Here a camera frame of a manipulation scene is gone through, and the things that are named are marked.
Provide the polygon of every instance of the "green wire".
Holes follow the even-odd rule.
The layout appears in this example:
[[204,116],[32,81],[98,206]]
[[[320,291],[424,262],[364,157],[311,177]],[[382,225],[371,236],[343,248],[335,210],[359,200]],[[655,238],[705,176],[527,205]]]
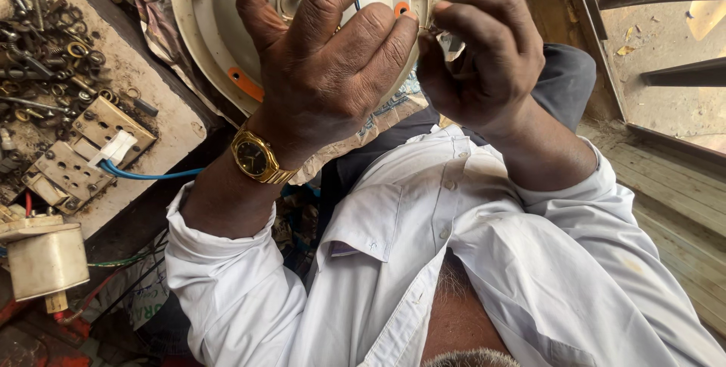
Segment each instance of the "green wire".
[[[166,244],[167,244],[167,242],[164,242],[161,245],[155,247],[154,249],[159,248],[161,246],[164,246]],[[164,251],[163,249],[161,249],[160,251],[156,251],[156,252],[155,251],[147,251],[147,252],[144,252],[144,253],[139,253],[135,257],[131,257],[131,258],[128,258],[128,259],[125,259],[125,260],[108,261],[108,262],[97,262],[97,263],[94,263],[94,264],[88,264],[88,266],[92,266],[92,267],[117,267],[117,266],[123,266],[125,264],[130,264],[130,263],[132,263],[134,261],[137,261],[137,260],[142,260],[145,257],[150,256],[151,254],[162,253],[163,251]]]

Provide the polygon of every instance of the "shirt sleeve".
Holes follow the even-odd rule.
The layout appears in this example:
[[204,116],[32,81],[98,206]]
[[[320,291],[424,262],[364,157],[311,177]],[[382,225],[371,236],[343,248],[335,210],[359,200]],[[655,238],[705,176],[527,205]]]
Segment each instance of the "shirt sleeve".
[[206,365],[286,365],[306,293],[300,278],[282,266],[269,221],[252,238],[218,238],[193,230],[179,204],[193,182],[168,207],[168,284],[191,320],[189,348]]
[[514,185],[525,210],[549,219],[585,248],[623,289],[681,365],[726,365],[726,353],[698,320],[658,249],[632,214],[634,194],[616,184],[608,160],[588,140],[597,169],[565,190],[537,192]]

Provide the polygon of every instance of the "gold watch strap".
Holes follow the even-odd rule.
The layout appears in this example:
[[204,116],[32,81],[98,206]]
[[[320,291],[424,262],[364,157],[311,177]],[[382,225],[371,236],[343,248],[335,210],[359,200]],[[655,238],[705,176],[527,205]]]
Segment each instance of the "gold watch strap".
[[[237,158],[237,147],[242,142],[252,142],[256,145],[258,145],[259,148],[263,149],[265,152],[265,157],[267,158],[267,168],[265,171],[262,172],[262,174],[259,175],[252,175],[244,170],[242,167],[241,162]],[[234,160],[237,162],[237,166],[240,167],[240,170],[245,173],[248,177],[254,178],[259,182],[263,182],[265,184],[283,184],[288,181],[290,181],[291,178],[297,172],[300,170],[300,168],[296,168],[294,170],[284,170],[279,167],[279,163],[277,163],[277,158],[275,158],[275,153],[272,151],[271,145],[255,135],[253,132],[247,130],[247,122],[245,121],[242,124],[242,127],[240,127],[240,130],[237,132],[237,135],[234,136],[234,140],[232,140],[231,143],[231,151],[234,155]]]

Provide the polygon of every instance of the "gold wristwatch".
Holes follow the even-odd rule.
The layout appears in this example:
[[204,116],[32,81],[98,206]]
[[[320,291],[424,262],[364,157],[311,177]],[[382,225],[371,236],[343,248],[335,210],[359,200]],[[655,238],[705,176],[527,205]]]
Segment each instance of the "gold wristwatch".
[[234,136],[231,152],[243,173],[265,184],[288,182],[300,169],[281,169],[270,144],[247,130],[247,122]]

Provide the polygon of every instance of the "watch face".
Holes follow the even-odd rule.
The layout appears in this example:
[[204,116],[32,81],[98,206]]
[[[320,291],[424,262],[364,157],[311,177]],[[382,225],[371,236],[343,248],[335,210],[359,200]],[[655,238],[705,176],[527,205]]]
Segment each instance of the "watch face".
[[267,168],[267,157],[260,146],[255,143],[242,142],[237,147],[237,158],[242,169],[253,176],[259,176]]

